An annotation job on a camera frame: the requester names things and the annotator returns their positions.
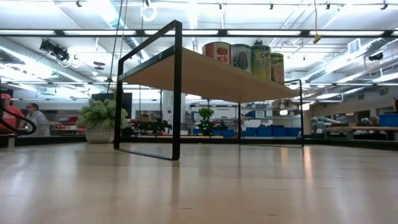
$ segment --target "potted plant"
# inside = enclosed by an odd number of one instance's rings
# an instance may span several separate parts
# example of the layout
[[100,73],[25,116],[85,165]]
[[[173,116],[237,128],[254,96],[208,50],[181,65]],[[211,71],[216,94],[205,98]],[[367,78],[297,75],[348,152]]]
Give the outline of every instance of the potted plant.
[[[114,100],[89,100],[89,105],[79,111],[76,125],[86,126],[86,139],[92,143],[110,143],[114,139],[116,102]],[[125,128],[127,111],[122,109],[120,128]]]
[[199,115],[201,116],[199,129],[203,130],[203,134],[209,136],[213,132],[213,123],[210,122],[210,117],[214,114],[214,111],[210,108],[201,108]]

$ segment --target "green leaves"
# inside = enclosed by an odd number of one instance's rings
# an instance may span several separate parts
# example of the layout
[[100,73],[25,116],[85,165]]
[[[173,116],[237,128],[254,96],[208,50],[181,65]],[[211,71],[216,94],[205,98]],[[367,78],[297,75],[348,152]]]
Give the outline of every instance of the green leaves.
[[[127,127],[125,121],[127,111],[122,109],[121,128]],[[116,117],[116,102],[114,100],[89,100],[88,106],[84,106],[79,111],[79,119],[76,124],[87,128],[113,128]]]

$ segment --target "white ceiling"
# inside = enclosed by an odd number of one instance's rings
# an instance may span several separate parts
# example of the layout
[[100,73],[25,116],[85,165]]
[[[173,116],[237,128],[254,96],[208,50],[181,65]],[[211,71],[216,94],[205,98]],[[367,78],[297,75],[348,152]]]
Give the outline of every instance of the white ceiling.
[[[113,9],[107,9],[111,0],[87,0],[81,1],[83,7],[77,7],[74,0],[49,1],[4,1],[0,0],[0,29],[109,29],[109,25],[103,19],[104,14]],[[184,29],[190,28],[190,17],[197,14],[195,29],[313,29],[315,28],[315,8],[312,0],[279,0],[274,1],[274,9],[269,10],[270,5],[259,4],[264,1],[236,1],[236,0],[197,0],[195,6],[187,0],[180,1],[155,1],[157,15],[153,21],[142,21],[142,1],[128,1],[126,14],[126,27],[129,29],[160,29],[170,21],[176,19],[183,23]],[[398,27],[398,1],[388,1],[389,7],[380,10],[380,0],[331,0],[331,8],[326,10],[326,1],[317,1],[317,26],[319,29],[396,29]],[[121,1],[115,1],[119,11]],[[362,6],[350,6],[346,3],[362,4]],[[125,16],[126,1],[123,1],[121,19]],[[9,37],[8,39],[26,47],[31,51],[42,53],[39,50],[43,38],[40,37]],[[51,41],[68,48],[70,54],[76,55],[82,65],[79,68],[69,67],[71,70],[85,75],[93,80],[103,80],[109,76],[111,70],[112,51],[114,38],[99,38],[98,46],[95,38],[50,38]],[[201,52],[203,45],[223,41],[230,44],[254,43],[256,38],[197,38],[198,49]],[[271,42],[271,38],[263,39],[265,44]],[[285,55],[285,70],[287,72],[307,72],[325,61],[336,57],[346,51],[347,43],[352,39],[322,39],[317,44],[312,39],[288,39],[278,38],[272,41],[273,51]],[[116,41],[115,58],[120,55],[122,40]],[[146,48],[149,54],[157,54],[174,44],[171,37],[157,40]],[[294,53],[297,46],[303,47]],[[184,47],[192,49],[192,39],[183,39]],[[131,49],[123,43],[122,54]],[[93,62],[103,62],[106,65],[100,75],[94,77]],[[132,68],[138,63],[137,58],[128,61],[126,68]],[[117,59],[114,60],[113,74],[117,72]]]

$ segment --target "white plant pot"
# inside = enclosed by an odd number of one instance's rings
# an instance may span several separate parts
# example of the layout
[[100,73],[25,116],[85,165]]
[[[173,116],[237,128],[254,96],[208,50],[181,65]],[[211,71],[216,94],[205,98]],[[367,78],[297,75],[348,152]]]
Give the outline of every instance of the white plant pot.
[[86,128],[86,139],[90,143],[111,143],[114,139],[114,128]]

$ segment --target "projector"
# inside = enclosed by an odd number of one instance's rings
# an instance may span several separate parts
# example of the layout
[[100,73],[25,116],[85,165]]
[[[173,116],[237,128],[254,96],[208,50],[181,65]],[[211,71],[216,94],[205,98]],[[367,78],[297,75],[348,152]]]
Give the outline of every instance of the projector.
[[61,62],[66,62],[69,60],[68,49],[62,49],[59,45],[51,43],[49,40],[43,40],[40,45],[40,50],[46,54],[50,54],[57,58]]

